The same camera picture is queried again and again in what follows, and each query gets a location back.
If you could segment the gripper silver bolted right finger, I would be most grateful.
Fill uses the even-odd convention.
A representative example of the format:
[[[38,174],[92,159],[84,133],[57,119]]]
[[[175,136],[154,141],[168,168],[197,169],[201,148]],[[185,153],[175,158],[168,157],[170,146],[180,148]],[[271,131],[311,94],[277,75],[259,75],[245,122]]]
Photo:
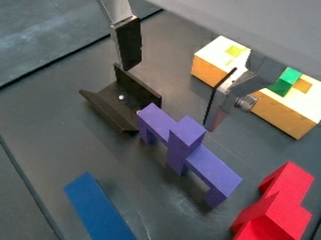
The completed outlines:
[[[239,67],[232,69],[213,87],[203,123],[208,131],[216,130],[233,107],[245,112],[252,109],[257,102],[257,98],[252,96],[252,93],[272,86],[288,68],[286,64],[259,51],[251,52],[245,67],[248,70],[235,82],[232,82],[232,75],[239,70]]]

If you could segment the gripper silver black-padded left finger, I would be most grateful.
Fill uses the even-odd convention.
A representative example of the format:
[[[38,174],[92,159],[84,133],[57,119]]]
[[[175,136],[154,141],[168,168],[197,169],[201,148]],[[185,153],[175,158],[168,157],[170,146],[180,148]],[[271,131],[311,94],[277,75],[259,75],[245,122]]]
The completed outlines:
[[[129,0],[98,0],[98,4],[110,20],[121,65],[130,70],[142,62],[141,19],[133,14]]]

